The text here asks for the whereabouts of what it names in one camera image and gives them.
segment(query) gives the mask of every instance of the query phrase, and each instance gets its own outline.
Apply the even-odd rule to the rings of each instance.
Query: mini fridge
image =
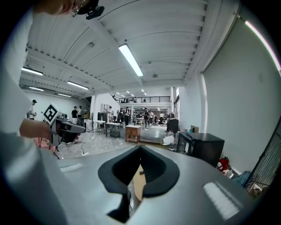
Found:
[[[223,139],[208,133],[180,132],[177,153],[202,159],[216,167],[223,145]]]

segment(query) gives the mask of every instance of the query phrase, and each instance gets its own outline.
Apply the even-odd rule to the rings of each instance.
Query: bag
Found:
[[[217,164],[217,169],[222,172],[222,173],[226,173],[227,169],[228,169],[228,164],[229,164],[229,160],[227,157],[221,158]]]

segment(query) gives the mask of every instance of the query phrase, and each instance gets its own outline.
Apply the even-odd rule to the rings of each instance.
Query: white table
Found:
[[[93,131],[98,129],[98,135],[100,135],[101,124],[105,123],[105,121],[103,121],[103,120],[93,120],[93,124],[94,124],[94,123],[97,123],[97,124],[98,124],[98,128],[93,129]]]
[[[141,125],[141,128],[142,128],[142,123],[143,123],[143,121],[144,121],[144,118],[135,118],[135,120],[136,120],[136,123],[135,123],[135,124],[137,124],[137,121],[138,121],[138,120],[141,120],[140,125]]]
[[[116,127],[119,127],[121,124],[119,123],[105,123],[105,132],[106,132],[106,137],[107,137],[107,127],[114,127],[114,137],[116,139]]]

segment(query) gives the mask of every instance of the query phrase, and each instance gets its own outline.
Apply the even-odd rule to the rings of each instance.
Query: wooden cabinet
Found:
[[[126,126],[126,141],[138,143],[141,138],[141,126]]]

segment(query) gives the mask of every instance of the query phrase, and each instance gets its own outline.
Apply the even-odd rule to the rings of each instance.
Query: fluorescent light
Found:
[[[66,95],[66,94],[58,94],[58,95],[61,95],[61,96],[66,96],[66,97],[71,97],[72,98],[72,96],[70,96],[70,95]]]
[[[33,69],[28,69],[28,68],[23,67],[22,70],[26,71],[26,72],[30,72],[30,73],[36,74],[36,75],[43,76],[42,72],[39,72],[39,71],[36,71],[36,70],[33,70]]]
[[[86,90],[89,89],[89,88],[87,88],[87,87],[84,87],[84,86],[82,86],[82,85],[80,85],[80,84],[76,84],[76,83],[71,82],[71,81],[68,81],[67,83],[68,83],[68,84],[71,84],[71,85],[74,85],[74,86],[76,86],[76,87],[80,87],[80,88],[86,89]]]
[[[122,52],[122,54],[125,56],[126,60],[130,63],[131,67],[137,74],[137,76],[143,76],[143,73],[137,64],[135,58],[133,57],[129,47],[127,44],[119,46],[119,50]]]
[[[268,42],[265,40],[265,38],[261,35],[261,33],[249,22],[246,21],[245,24],[258,36],[258,38],[262,41],[262,43],[264,44],[264,46],[267,48],[267,50],[269,51],[276,67],[277,70],[280,71],[281,70],[281,66],[279,61],[277,60],[277,57],[275,55],[275,53],[273,52],[272,48],[270,47],[270,45],[268,44]]]
[[[36,88],[36,87],[29,87],[29,88],[37,90],[37,91],[44,91],[43,89],[39,89],[39,88]]]

